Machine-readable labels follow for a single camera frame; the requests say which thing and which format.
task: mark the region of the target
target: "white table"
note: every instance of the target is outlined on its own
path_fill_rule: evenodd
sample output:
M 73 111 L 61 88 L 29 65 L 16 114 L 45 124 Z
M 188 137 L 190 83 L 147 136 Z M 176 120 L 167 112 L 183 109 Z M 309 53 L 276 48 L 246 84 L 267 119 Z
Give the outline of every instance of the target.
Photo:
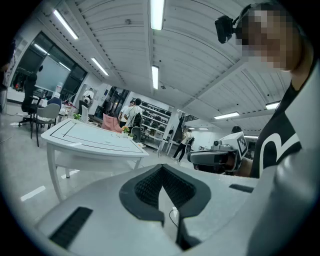
M 122 137 L 120 133 L 81 122 L 74 123 L 69 118 L 44 132 L 41 137 L 47 142 L 50 177 L 59 201 L 63 198 L 58 182 L 58 166 L 66 169 L 68 177 L 69 169 L 105 170 L 108 168 L 105 160 L 136 161 L 134 169 L 137 169 L 142 158 L 149 156 L 134 141 Z M 63 153 L 56 159 L 55 151 Z

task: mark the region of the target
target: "white ceiling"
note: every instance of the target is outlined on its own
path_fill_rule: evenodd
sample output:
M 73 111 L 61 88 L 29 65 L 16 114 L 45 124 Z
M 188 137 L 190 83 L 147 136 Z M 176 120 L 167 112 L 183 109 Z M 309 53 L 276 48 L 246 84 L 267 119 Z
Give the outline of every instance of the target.
M 281 100 L 290 75 L 240 65 L 242 52 L 235 37 L 219 43 L 214 24 L 222 15 L 235 19 L 253 2 L 258 1 L 166 0 L 160 31 L 150 29 L 147 0 L 52 0 L 38 17 L 103 82 L 176 106 L 216 127 L 239 125 L 253 134 L 271 118 L 265 106 Z M 50 8 L 60 11 L 77 40 L 54 15 L 48 15 Z M 109 76 L 96 68 L 93 57 Z M 153 90 L 152 65 L 159 66 L 160 86 L 166 89 Z M 214 120 L 214 116 L 234 111 L 254 115 Z

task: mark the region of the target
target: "fluorescent ceiling light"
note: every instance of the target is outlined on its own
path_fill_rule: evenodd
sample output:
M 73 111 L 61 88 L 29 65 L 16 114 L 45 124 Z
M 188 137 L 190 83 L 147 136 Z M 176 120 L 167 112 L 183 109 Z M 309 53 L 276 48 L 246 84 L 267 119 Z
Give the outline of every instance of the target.
M 43 49 L 42 47 L 40 47 L 38 44 L 33 44 L 35 48 L 39 49 L 41 52 L 50 55 L 45 49 Z
M 233 112 L 233 113 L 230 113 L 230 114 L 218 115 L 218 116 L 215 116 L 214 119 L 231 118 L 231 117 L 236 117 L 236 116 L 239 116 L 238 112 Z
M 165 0 L 151 0 L 151 28 L 153 30 L 162 30 L 164 23 Z
M 63 66 L 64 68 L 66 68 L 67 70 L 71 71 L 70 68 L 68 68 L 66 65 L 63 65 L 61 62 L 59 62 L 59 64 L 60 64 L 61 66 Z
M 258 136 L 249 136 L 249 135 L 244 135 L 245 138 L 249 139 L 258 139 Z
M 106 75 L 109 76 L 109 74 L 103 69 L 103 67 L 99 64 L 99 62 L 95 58 L 91 58 L 91 60 L 98 66 L 99 69 Z
M 266 104 L 265 107 L 268 109 L 268 110 L 273 110 L 273 109 L 276 109 L 279 105 L 280 101 L 278 102 L 273 102 L 273 103 L 269 103 L 269 104 Z
M 57 10 L 54 10 L 54 15 L 58 18 L 58 20 L 62 23 L 62 25 L 66 28 L 66 30 L 68 30 L 68 32 L 70 33 L 70 35 L 74 38 L 74 39 L 78 39 L 78 36 L 76 35 L 76 33 L 71 29 L 71 27 L 66 23 L 65 19 L 62 18 L 62 16 L 60 15 L 60 13 Z
M 152 66 L 152 82 L 153 82 L 153 88 L 158 90 L 158 81 L 159 81 L 159 67 L 158 66 Z

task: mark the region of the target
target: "black camera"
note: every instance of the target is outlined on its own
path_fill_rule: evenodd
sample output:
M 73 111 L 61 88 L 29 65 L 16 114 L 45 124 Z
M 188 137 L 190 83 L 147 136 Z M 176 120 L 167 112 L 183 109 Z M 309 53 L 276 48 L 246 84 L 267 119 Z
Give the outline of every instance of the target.
M 233 19 L 226 15 L 221 16 L 215 22 L 215 28 L 218 35 L 218 40 L 221 44 L 226 43 L 234 32 Z

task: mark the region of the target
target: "white t-shirt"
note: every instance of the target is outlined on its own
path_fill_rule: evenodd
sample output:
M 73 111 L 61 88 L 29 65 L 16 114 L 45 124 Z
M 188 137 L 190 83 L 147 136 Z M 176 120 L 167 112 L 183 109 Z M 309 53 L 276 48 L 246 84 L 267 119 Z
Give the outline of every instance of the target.
M 126 122 L 127 120 L 125 119 L 125 115 L 127 115 L 127 110 L 128 110 L 128 106 L 124 106 L 120 112 L 122 112 L 122 116 L 121 116 L 121 122 Z
M 181 141 L 181 143 L 183 145 L 186 145 L 187 142 L 189 142 L 189 140 L 191 140 L 191 138 L 192 138 L 191 132 L 186 132 L 185 138 Z
M 135 116 L 135 114 L 140 113 L 142 115 L 142 108 L 139 106 L 131 106 L 126 110 L 126 116 L 128 117 L 128 120 L 126 121 L 126 126 L 133 127 L 133 122 L 131 123 L 132 118 Z

